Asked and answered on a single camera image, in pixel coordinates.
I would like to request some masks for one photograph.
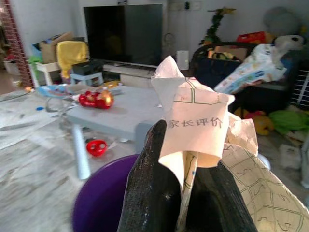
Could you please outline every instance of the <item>yellow cloth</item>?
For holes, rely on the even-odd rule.
[[[57,59],[61,68],[61,75],[69,78],[69,70],[73,64],[86,62],[88,58],[88,46],[80,41],[63,41],[57,44]]]

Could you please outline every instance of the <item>white stool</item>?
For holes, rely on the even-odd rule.
[[[92,85],[92,79],[94,79],[94,78],[98,78],[99,85],[102,85],[103,82],[104,82],[101,72],[91,74],[91,75],[86,75],[86,76],[71,73],[70,77],[71,77],[71,84],[77,84],[77,81],[81,81],[83,85],[91,86]]]

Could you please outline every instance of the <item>black tv screen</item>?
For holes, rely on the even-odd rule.
[[[91,58],[158,65],[162,5],[84,7]]]

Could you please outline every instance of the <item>white coffee table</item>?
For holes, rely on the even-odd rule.
[[[108,110],[76,106],[67,112],[73,123],[72,135],[78,176],[87,179],[90,168],[84,144],[82,126],[120,138],[135,140],[136,127],[144,122],[157,122],[163,116],[158,108],[159,99],[153,89],[120,86],[122,94],[114,96],[114,104]]]

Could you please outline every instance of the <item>purple trash bin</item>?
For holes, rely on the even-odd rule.
[[[73,210],[74,232],[115,232],[121,215],[126,180],[138,155],[103,166],[82,187]]]

